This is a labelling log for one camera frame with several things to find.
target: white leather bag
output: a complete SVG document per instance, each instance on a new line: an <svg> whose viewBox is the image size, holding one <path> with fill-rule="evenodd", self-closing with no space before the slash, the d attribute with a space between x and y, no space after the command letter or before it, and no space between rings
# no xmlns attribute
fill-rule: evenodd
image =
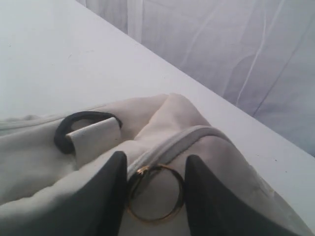
<svg viewBox="0 0 315 236"><path fill-rule="evenodd" d="M158 163L167 164L184 176L186 158L196 154L227 188L257 212L299 235L312 235L234 144L183 96L133 98L89 111L111 113L122 126L115 118L94 124L81 120L66 135L74 148L68 154L54 141L56 130L66 116L0 122L1 236L17 235L19 228L49 215L89 182L115 151L123 151L127 156L128 178L142 166ZM147 216L166 212L177 196L176 184L167 174L158 175L135 201L135 207ZM89 201L86 198L74 205L92 206L94 203ZM76 215L75 225L67 223L66 218L62 221L63 217L63 214L54 215L47 225L38 227L43 230L48 224L61 229L68 227L64 235L83 236L83 230L78 229L88 228L91 223L86 215ZM34 228L23 229L25 236L52 235L38 232ZM159 226L143 225L125 213L119 235L189 236L185 207L174 219Z"/></svg>

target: white curtain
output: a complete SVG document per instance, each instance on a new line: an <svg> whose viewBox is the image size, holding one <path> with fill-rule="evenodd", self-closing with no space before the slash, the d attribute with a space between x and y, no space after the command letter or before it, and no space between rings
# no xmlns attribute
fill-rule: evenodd
<svg viewBox="0 0 315 236"><path fill-rule="evenodd" d="M80 1L315 155L314 0Z"/></svg>

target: gold ring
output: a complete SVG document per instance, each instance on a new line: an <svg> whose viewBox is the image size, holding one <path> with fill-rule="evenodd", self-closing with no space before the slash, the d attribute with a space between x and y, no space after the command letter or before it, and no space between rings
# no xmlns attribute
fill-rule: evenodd
<svg viewBox="0 0 315 236"><path fill-rule="evenodd" d="M179 193L176 204L174 205L173 209L167 213L166 215L156 218L156 219L145 219L139 215L137 215L131 207L131 200L133 199L137 188L139 187L143 178L149 175L152 171L162 171L163 169L168 170L172 173L172 175L176 178L178 185L179 185ZM181 210L182 206L184 205L184 180L182 176L175 171L174 169L170 168L169 166L163 164L157 164L154 166L144 166L134 173L130 180L128 181L128 194L127 194L127 211L137 220L146 223L146 224L159 224L166 220L169 220L175 217L179 211Z"/></svg>

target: sheer curtain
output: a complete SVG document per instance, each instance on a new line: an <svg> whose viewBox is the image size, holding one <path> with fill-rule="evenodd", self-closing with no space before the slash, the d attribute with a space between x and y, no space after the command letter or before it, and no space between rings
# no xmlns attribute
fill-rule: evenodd
<svg viewBox="0 0 315 236"><path fill-rule="evenodd" d="M79 1L315 155L315 1Z"/></svg>

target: white table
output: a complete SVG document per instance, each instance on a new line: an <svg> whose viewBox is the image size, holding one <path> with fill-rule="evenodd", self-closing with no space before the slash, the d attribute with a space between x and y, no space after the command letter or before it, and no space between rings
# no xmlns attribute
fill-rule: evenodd
<svg viewBox="0 0 315 236"><path fill-rule="evenodd" d="M181 93L315 232L315 159L73 0L2 0L0 118Z"/></svg>

